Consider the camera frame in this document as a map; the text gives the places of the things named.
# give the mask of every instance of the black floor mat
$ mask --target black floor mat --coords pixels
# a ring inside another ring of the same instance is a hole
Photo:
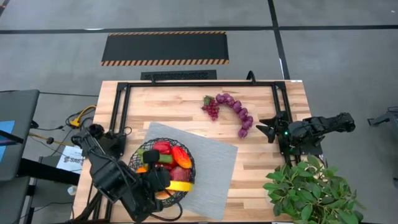
[[[216,70],[142,72],[141,80],[216,80]]]
[[[225,65],[226,33],[145,32],[110,34],[102,66]]]

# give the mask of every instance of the orange and black striped edge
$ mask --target orange and black striped edge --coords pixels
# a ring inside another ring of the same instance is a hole
[[[131,32],[109,35],[169,35],[169,34],[226,34],[224,31],[185,31],[185,32]],[[106,60],[102,66],[149,66],[149,65],[227,65],[226,59],[180,59],[180,60]]]

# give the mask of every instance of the yellow cable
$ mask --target yellow cable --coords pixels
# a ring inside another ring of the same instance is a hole
[[[75,127],[75,128],[80,128],[80,118],[83,116],[83,114],[84,114],[87,110],[89,110],[89,109],[91,109],[91,108],[96,108],[96,106],[95,106],[95,105],[91,105],[91,106],[86,107],[86,109],[84,109],[84,110],[79,114],[79,116],[78,116],[77,118],[73,119],[73,121],[70,122],[70,125],[73,126],[73,127]]]

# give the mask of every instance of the black metal frame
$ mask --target black metal frame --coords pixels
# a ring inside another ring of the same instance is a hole
[[[290,110],[290,104],[289,104],[289,99],[287,97],[287,92],[286,92],[286,84],[283,81],[275,81],[275,82],[264,82],[264,81],[257,81],[253,72],[250,71],[248,73],[248,76],[246,77],[246,80],[250,80],[251,82],[248,81],[242,81],[242,82],[231,82],[231,81],[223,81],[223,80],[218,80],[217,82],[192,82],[192,81],[187,81],[187,82],[156,82],[155,80],[152,80],[151,82],[140,82],[140,83],[128,83],[128,82],[119,82],[118,86],[116,88],[116,96],[114,100],[114,105],[113,105],[113,110],[112,110],[112,117],[111,117],[111,123],[109,125],[109,130],[114,131],[115,125],[116,125],[116,117],[118,115],[118,108],[120,104],[120,97],[122,91],[125,91],[124,95],[124,104],[121,112],[121,121],[120,121],[120,127],[119,127],[119,133],[124,131],[124,128],[126,127],[126,119],[127,119],[127,109],[128,109],[128,104],[129,104],[129,99],[130,99],[130,92],[132,87],[153,87],[153,86],[159,86],[159,87],[175,87],[175,86],[269,86],[271,87],[272,90],[272,95],[274,98],[274,104],[275,104],[275,110],[276,112],[280,112],[280,102],[279,102],[279,96],[277,90],[280,89],[282,92],[282,98],[284,100],[284,107],[287,112],[289,122],[292,122],[292,112]],[[291,164],[291,160],[289,156],[285,156],[285,161],[287,164]],[[111,212],[112,212],[112,203],[109,201],[106,204],[106,213],[105,213],[105,219],[110,221],[111,218]],[[93,220],[98,219],[99,211],[95,212],[93,214]]]

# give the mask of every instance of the table leg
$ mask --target table leg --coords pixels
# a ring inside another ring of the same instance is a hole
[[[24,158],[21,159],[21,163],[19,164],[18,176],[29,176],[72,185],[77,185],[80,177],[79,174],[74,172],[47,166]]]

